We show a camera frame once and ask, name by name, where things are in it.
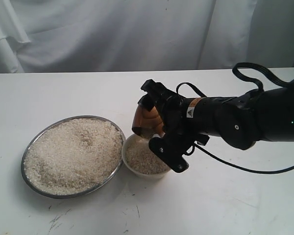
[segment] metal bowl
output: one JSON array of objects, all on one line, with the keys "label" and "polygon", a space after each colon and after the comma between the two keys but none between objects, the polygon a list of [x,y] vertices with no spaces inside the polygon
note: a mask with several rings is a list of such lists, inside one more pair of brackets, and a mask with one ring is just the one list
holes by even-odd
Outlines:
[{"label": "metal bowl", "polygon": [[122,157],[120,156],[120,161],[117,165],[117,167],[114,169],[114,171],[99,185],[95,185],[85,191],[82,191],[82,192],[78,192],[78,193],[74,193],[74,194],[67,194],[67,195],[55,195],[55,194],[50,194],[50,193],[47,193],[47,192],[44,192],[44,191],[41,191],[39,188],[35,187],[31,182],[30,180],[28,179],[28,177],[26,176],[26,173],[25,173],[25,166],[24,166],[24,161],[25,161],[25,158],[27,156],[27,153],[31,147],[31,145],[37,141],[47,130],[51,129],[51,128],[54,128],[58,125],[60,125],[61,123],[64,123],[64,122],[67,122],[67,121],[70,121],[72,119],[77,119],[77,118],[82,118],[82,119],[97,119],[97,120],[102,120],[102,121],[108,121],[110,122],[113,126],[115,126],[115,128],[120,132],[121,134],[121,139],[122,139],[122,144],[124,144],[125,142],[125,136],[124,136],[124,133],[122,132],[122,130],[120,129],[120,127],[118,125],[116,125],[115,123],[113,123],[112,121],[108,120],[108,119],[105,119],[103,117],[97,117],[97,116],[75,116],[75,117],[69,117],[69,118],[66,118],[66,119],[63,119],[61,121],[58,121],[50,126],[48,126],[46,129],[44,129],[43,131],[41,131],[38,135],[36,135],[36,137],[29,143],[29,145],[27,146],[24,154],[23,154],[23,157],[22,157],[22,163],[21,163],[21,172],[22,172],[22,177],[25,181],[25,183],[32,189],[34,190],[35,192],[43,195],[43,196],[46,196],[46,197],[50,197],[50,198],[55,198],[55,199],[68,199],[68,198],[75,198],[75,197],[79,197],[79,196],[83,196],[83,195],[86,195],[88,193],[91,193],[97,189],[99,189],[100,187],[104,186],[109,180],[112,179],[113,176],[115,176],[115,174],[118,172],[118,170],[121,168],[121,165],[123,163],[122,161]]}]

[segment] robotic hand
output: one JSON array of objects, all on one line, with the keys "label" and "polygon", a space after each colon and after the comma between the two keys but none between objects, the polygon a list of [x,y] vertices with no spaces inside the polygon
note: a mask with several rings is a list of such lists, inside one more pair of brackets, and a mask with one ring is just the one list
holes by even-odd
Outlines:
[{"label": "robotic hand", "polygon": [[[239,68],[258,70],[281,88],[264,91],[261,81],[243,75]],[[223,163],[253,173],[275,174],[294,169],[293,166],[280,171],[249,170],[227,163],[199,146],[205,145],[209,136],[221,137],[242,150],[256,141],[294,141],[294,80],[284,82],[265,67],[252,63],[238,63],[232,71],[240,80],[253,82],[258,88],[240,97],[206,97],[187,82],[179,84],[173,92],[161,83],[146,81],[141,89],[147,94],[138,102],[132,131],[149,139],[157,133],[149,140],[150,150],[178,173],[189,166],[182,156],[191,155],[195,147]],[[179,95],[183,84],[201,97]]]}]

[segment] white backdrop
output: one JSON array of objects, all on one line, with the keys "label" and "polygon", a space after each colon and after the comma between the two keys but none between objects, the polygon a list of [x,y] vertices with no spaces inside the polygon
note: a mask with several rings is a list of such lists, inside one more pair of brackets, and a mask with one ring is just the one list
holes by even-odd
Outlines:
[{"label": "white backdrop", "polygon": [[0,0],[0,72],[294,65],[294,0]]}]

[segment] table surface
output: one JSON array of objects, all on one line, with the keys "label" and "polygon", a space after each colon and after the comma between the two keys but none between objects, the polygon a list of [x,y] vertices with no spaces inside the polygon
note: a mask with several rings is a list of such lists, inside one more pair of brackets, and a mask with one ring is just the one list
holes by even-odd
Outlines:
[{"label": "table surface", "polygon": [[[294,78],[294,68],[272,71],[285,80]],[[151,182],[123,165],[104,187],[76,199],[46,198],[23,182],[26,146],[56,121],[102,116],[131,135],[144,94],[140,86],[151,78],[169,89],[189,81],[208,96],[242,95],[254,88],[231,70],[0,74],[0,235],[294,235],[294,171],[251,174],[198,150],[186,157],[190,168],[181,174],[170,172]],[[276,88],[263,81],[266,90]],[[196,97],[186,87],[181,93]],[[241,151],[211,138],[206,149],[253,169],[294,165],[294,143],[258,142]]]}]

